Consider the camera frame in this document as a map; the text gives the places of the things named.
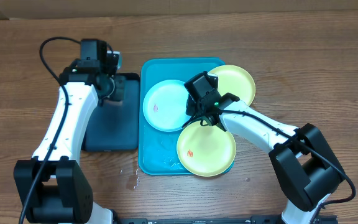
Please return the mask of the light blue plate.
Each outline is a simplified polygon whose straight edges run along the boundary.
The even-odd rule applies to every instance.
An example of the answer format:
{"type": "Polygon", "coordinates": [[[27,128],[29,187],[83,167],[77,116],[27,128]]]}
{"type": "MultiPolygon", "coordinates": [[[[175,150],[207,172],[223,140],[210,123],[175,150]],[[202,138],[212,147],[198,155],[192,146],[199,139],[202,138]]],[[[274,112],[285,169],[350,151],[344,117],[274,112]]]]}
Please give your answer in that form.
{"type": "Polygon", "coordinates": [[[186,114],[188,92],[180,80],[164,80],[155,84],[143,102],[143,114],[147,122],[163,132],[182,129],[190,115],[186,114]]]}

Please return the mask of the green brown sponge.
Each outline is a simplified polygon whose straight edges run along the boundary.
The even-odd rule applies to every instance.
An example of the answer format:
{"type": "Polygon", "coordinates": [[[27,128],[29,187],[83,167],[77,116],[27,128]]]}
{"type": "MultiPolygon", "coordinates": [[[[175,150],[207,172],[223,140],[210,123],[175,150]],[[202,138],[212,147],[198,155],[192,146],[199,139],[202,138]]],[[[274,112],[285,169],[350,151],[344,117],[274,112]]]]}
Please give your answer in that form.
{"type": "Polygon", "coordinates": [[[113,106],[122,106],[124,101],[123,100],[121,100],[121,101],[108,100],[107,103],[109,105],[113,105],[113,106]]]}

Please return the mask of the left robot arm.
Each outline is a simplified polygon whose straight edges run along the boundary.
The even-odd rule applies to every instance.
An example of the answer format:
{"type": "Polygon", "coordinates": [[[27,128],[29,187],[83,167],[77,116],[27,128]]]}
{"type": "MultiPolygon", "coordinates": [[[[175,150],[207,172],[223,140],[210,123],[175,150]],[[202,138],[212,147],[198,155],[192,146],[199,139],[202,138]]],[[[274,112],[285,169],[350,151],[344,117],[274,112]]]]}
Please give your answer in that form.
{"type": "Polygon", "coordinates": [[[80,168],[80,154],[93,111],[112,97],[119,52],[105,41],[82,39],[80,57],[60,75],[58,102],[47,132],[28,160],[18,160],[14,181],[22,203],[19,223],[119,223],[98,205],[80,168]]]}

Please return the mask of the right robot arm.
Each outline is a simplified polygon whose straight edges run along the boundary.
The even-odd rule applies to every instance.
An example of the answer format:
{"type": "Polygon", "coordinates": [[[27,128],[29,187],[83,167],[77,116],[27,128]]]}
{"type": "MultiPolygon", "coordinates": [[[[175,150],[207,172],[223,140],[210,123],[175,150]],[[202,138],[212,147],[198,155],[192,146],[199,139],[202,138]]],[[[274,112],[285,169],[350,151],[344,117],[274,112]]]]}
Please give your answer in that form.
{"type": "Polygon", "coordinates": [[[330,203],[345,172],[322,132],[308,123],[301,128],[275,121],[231,93],[220,95],[218,76],[202,72],[188,80],[185,124],[205,121],[248,140],[266,152],[288,199],[284,223],[315,223],[330,203]]]}

